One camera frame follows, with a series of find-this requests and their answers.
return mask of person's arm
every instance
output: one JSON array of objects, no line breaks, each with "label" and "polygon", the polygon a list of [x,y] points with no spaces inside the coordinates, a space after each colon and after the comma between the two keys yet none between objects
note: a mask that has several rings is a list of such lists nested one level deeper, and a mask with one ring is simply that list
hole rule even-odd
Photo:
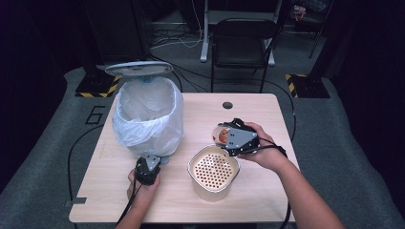
[{"label": "person's arm", "polygon": [[134,198],[134,202],[131,204],[131,208],[128,210],[122,221],[117,225],[117,229],[140,228],[143,218],[146,216],[149,206],[151,205],[160,184],[160,176],[158,175],[153,185],[140,186],[140,183],[135,180],[135,170],[131,171],[131,173],[128,175],[128,179],[131,181],[131,184],[127,190],[128,198],[130,198],[133,193],[134,182],[137,183],[136,187],[139,188],[139,191]]},{"label": "person's arm", "polygon": [[[255,123],[245,125],[253,128],[258,137],[274,142],[263,128]],[[260,140],[261,146],[271,143]],[[270,148],[257,153],[239,156],[239,158],[257,162],[264,168],[272,170],[280,178],[286,191],[289,204],[296,223],[302,228],[344,228],[337,215],[328,204],[316,193],[295,165],[283,156],[279,150]]]}]

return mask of right hand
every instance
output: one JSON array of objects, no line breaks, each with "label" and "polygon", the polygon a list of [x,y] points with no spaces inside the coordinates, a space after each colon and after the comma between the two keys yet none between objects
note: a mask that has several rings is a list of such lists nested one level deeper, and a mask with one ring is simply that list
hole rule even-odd
[{"label": "right hand", "polygon": [[[245,125],[253,128],[253,130],[256,131],[257,136],[259,138],[263,138],[271,142],[274,142],[273,138],[270,135],[268,135],[265,132],[265,130],[263,130],[262,126],[254,122],[245,122]],[[271,144],[270,142],[260,139],[260,146],[267,146],[270,144]],[[283,168],[283,165],[285,163],[289,162],[289,160],[285,156],[283,156],[283,154],[281,154],[279,150],[275,148],[259,150],[254,154],[240,155],[238,156],[238,158],[254,161],[258,163],[260,166],[272,170],[276,173],[279,171],[279,169]]]},{"label": "right hand", "polygon": [[153,185],[148,186],[148,185],[140,185],[139,181],[135,179],[135,172],[136,172],[135,169],[133,169],[128,175],[128,179],[130,181],[129,188],[127,190],[128,198],[131,197],[134,189],[134,182],[136,182],[137,189],[138,188],[140,189],[135,197],[133,205],[143,204],[148,206],[152,202],[155,193],[157,192],[158,187],[160,185],[160,175],[156,177],[155,183]]}]

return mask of perforated basket bottom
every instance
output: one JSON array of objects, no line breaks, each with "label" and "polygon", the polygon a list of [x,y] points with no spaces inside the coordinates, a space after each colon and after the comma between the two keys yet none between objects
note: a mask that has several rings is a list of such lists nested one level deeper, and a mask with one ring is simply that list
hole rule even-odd
[{"label": "perforated basket bottom", "polygon": [[216,146],[208,146],[189,163],[190,175],[206,190],[224,189],[239,173],[238,161]]}]

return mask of black cable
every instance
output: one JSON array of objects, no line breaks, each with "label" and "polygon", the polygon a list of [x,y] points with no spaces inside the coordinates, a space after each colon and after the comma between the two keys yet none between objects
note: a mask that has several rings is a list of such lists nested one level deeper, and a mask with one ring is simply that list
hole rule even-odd
[{"label": "black cable", "polygon": [[149,54],[149,58],[151,58],[151,59],[153,59],[153,60],[163,61],[163,62],[166,62],[166,63],[171,64],[171,65],[173,66],[173,68],[174,68],[174,71],[173,71],[172,73],[178,78],[178,80],[180,81],[179,76],[178,76],[178,74],[179,74],[179,75],[180,75],[187,83],[189,83],[198,93],[200,92],[200,90],[198,90],[197,87],[199,87],[200,89],[202,89],[202,90],[208,92],[207,89],[205,89],[205,88],[203,88],[202,86],[200,86],[200,85],[198,85],[198,84],[196,84],[196,83],[190,81],[189,79],[187,79],[187,78],[184,76],[184,74],[183,74],[179,69],[185,70],[185,71],[187,71],[187,72],[190,72],[190,73],[193,73],[193,74],[202,76],[202,77],[207,77],[207,76],[204,76],[204,75],[201,75],[201,74],[198,74],[198,73],[194,73],[194,72],[188,71],[188,70],[186,70],[185,68],[182,68],[182,67],[180,67],[180,66],[178,66],[178,65],[175,65],[175,64],[170,63],[170,62],[168,62],[168,61],[165,61],[165,60],[163,60],[163,59],[160,59],[160,58],[154,56],[153,54]]},{"label": "black cable", "polygon": [[195,73],[195,72],[192,72],[192,71],[190,71],[190,70],[187,70],[187,69],[185,69],[185,68],[183,68],[183,67],[181,67],[181,66],[179,66],[179,65],[176,65],[176,64],[174,64],[174,63],[170,63],[170,62],[168,62],[168,61],[165,61],[165,60],[163,60],[163,59],[161,59],[161,58],[159,58],[159,57],[157,57],[157,56],[155,56],[155,55],[153,55],[153,54],[149,54],[149,56],[150,56],[151,58],[155,58],[155,59],[157,59],[157,60],[159,60],[159,61],[167,62],[167,63],[171,64],[172,66],[177,67],[177,68],[179,68],[179,69],[181,69],[181,70],[184,70],[184,71],[186,71],[186,72],[188,72],[188,73],[193,73],[194,75],[198,75],[198,76],[201,76],[201,77],[204,77],[204,78],[209,78],[209,79],[211,78],[211,77],[209,77],[209,76],[206,76],[206,75],[203,75],[203,74],[200,74],[200,73]]},{"label": "black cable", "polygon": [[294,140],[294,138],[295,138],[295,131],[296,131],[296,125],[297,125],[297,117],[295,116],[295,108],[294,108],[294,103],[292,101],[292,98],[291,98],[291,96],[289,96],[289,93],[286,90],[284,90],[282,87],[280,87],[279,85],[277,85],[275,83],[272,83],[270,81],[266,81],[266,82],[270,83],[270,84],[276,86],[277,88],[279,88],[280,90],[282,90],[287,95],[287,97],[289,98],[289,103],[291,104],[292,116],[293,116],[292,135],[291,135],[291,138],[290,138],[290,140],[292,142]]},{"label": "black cable", "polygon": [[[272,145],[267,145],[267,146],[263,146],[263,147],[258,147],[257,149],[254,149],[254,151],[257,150],[261,150],[261,149],[268,149],[268,148],[276,148],[280,151],[281,154],[283,154],[286,158],[288,158],[286,151],[283,149],[283,147],[276,145],[274,142],[268,140],[268,139],[264,139],[261,137],[258,137],[260,140],[264,140],[267,141],[268,143],[272,144]],[[287,212],[286,212],[286,217],[284,218],[283,224],[280,226],[280,229],[284,229],[288,222],[289,222],[289,216],[291,215],[291,206],[289,205],[289,202],[287,204]]]},{"label": "black cable", "polygon": [[179,80],[180,92],[182,93],[182,83],[181,83],[181,80],[180,80],[179,76],[176,74],[176,72],[172,72],[172,74],[173,74],[174,76],[176,76],[176,78]]},{"label": "black cable", "polygon": [[[170,45],[170,43],[168,43],[168,41],[171,41],[171,40],[180,40],[181,41],[180,43],[185,43],[185,41],[183,41],[184,39],[196,36],[196,34],[194,34],[192,31],[186,30],[184,26],[182,27],[182,31],[178,30],[178,27],[180,27],[180,26],[181,25],[178,25],[173,30],[155,30],[154,34],[153,34],[154,40],[152,41],[152,46],[150,49],[154,49],[156,47],[163,46],[163,45]],[[180,34],[169,35],[170,31],[180,32]],[[194,41],[194,42],[200,42],[200,41],[201,41],[201,36],[199,36],[198,41]]]},{"label": "black cable", "polygon": [[122,221],[122,219],[124,219],[125,215],[128,213],[129,208],[131,207],[131,204],[134,202],[135,197],[137,196],[137,193],[139,192],[140,188],[142,187],[142,184],[139,186],[139,188],[137,189],[137,191],[135,192],[137,185],[136,185],[136,181],[134,180],[134,188],[132,190],[132,195],[130,197],[130,199],[128,200],[128,203],[124,209],[124,211],[121,214],[121,217],[119,218],[117,225],[119,225],[119,223]]},{"label": "black cable", "polygon": [[91,132],[91,131],[93,131],[93,130],[95,130],[95,129],[97,129],[97,128],[100,128],[100,127],[102,127],[102,126],[104,126],[104,125],[96,126],[96,127],[92,128],[92,129],[90,129],[89,131],[87,131],[86,133],[84,133],[83,135],[81,135],[81,136],[75,141],[75,143],[74,143],[73,146],[71,147],[71,150],[69,151],[69,155],[68,155],[68,185],[69,185],[69,198],[70,198],[70,201],[71,201],[71,202],[74,201],[74,195],[73,195],[73,192],[72,192],[72,179],[71,179],[71,157],[72,157],[72,152],[73,152],[73,150],[74,150],[74,148],[75,148],[75,145],[77,144],[77,142],[78,142],[81,138],[83,138],[83,137],[84,137],[86,134],[88,134],[89,132]]}]

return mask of air fryer basket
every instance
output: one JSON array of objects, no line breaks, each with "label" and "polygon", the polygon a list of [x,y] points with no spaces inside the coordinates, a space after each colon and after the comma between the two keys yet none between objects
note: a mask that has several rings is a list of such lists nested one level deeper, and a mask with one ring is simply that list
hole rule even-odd
[{"label": "air fryer basket", "polygon": [[239,162],[215,145],[206,146],[188,163],[194,190],[200,198],[207,201],[225,198],[239,170]]}]

